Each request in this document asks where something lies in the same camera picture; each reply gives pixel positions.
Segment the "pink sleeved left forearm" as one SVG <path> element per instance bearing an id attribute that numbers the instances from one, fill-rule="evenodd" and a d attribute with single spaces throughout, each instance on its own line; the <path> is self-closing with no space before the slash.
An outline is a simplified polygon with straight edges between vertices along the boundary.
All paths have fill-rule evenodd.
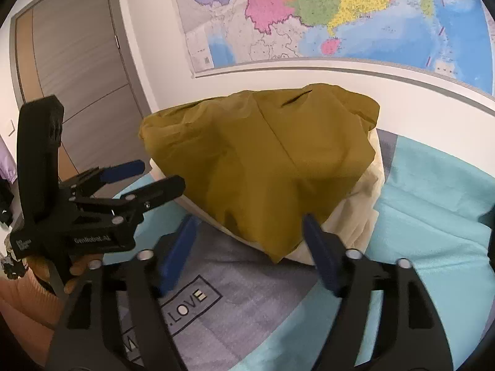
<path id="1" fill-rule="evenodd" d="M 40 367 L 45 366 L 63 302 L 49 291 L 46 265 L 29 265 L 17 279 L 1 279 L 1 315 L 22 350 Z"/>

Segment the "left hand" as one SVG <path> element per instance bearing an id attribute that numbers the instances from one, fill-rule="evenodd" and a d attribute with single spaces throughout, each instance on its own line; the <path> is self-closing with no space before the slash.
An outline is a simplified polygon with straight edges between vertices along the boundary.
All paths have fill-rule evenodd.
<path id="1" fill-rule="evenodd" d="M 85 255 L 77 257 L 73 263 L 69 272 L 71 273 L 71 278 L 67 281 L 64 286 L 64 292 L 66 294 L 71 294 L 78 283 L 78 279 L 84 274 L 88 264 L 92 260 L 102 260 L 103 254 L 95 255 Z M 50 269 L 47 260 L 39 256 L 31 256 L 26 258 L 27 265 L 29 269 L 34 274 L 35 279 L 47 292 L 56 295 L 53 287 L 50 283 Z"/>

